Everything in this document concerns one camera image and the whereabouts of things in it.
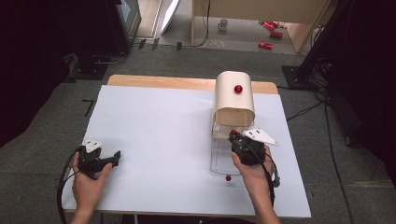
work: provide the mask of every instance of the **table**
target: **table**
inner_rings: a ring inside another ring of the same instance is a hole
[[[106,182],[98,211],[254,216],[241,177],[227,182],[209,172],[215,83],[214,79],[182,77],[114,75],[109,79],[99,93],[84,137],[104,143],[103,158],[121,151],[120,165]],[[280,217],[310,217],[276,85],[252,82],[252,89],[256,92],[256,120],[272,114],[266,118],[265,130],[280,142],[272,150],[283,184],[276,189],[275,210]],[[266,115],[263,103],[271,105]],[[73,177],[64,187],[66,211],[76,208],[72,181]]]
[[[211,0],[210,17],[254,20],[283,21],[288,23],[291,42],[300,52],[334,0]],[[192,0],[191,44],[194,45],[195,17],[206,17],[209,0]]]

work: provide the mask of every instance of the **red object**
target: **red object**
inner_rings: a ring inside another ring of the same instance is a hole
[[[239,94],[242,92],[243,88],[241,85],[236,85],[233,90],[235,91],[235,93]]]
[[[275,26],[269,21],[265,21],[262,25],[265,28],[267,28],[268,30],[270,30],[271,32],[273,32],[275,30]]]
[[[282,36],[283,36],[283,34],[282,33],[280,33],[280,32],[272,32],[271,34],[270,34],[270,37],[272,37],[272,38],[282,38]]]
[[[278,21],[270,21],[270,23],[273,24],[273,26],[275,26],[275,28],[279,26]]]
[[[272,44],[260,41],[259,47],[263,49],[272,49]]]

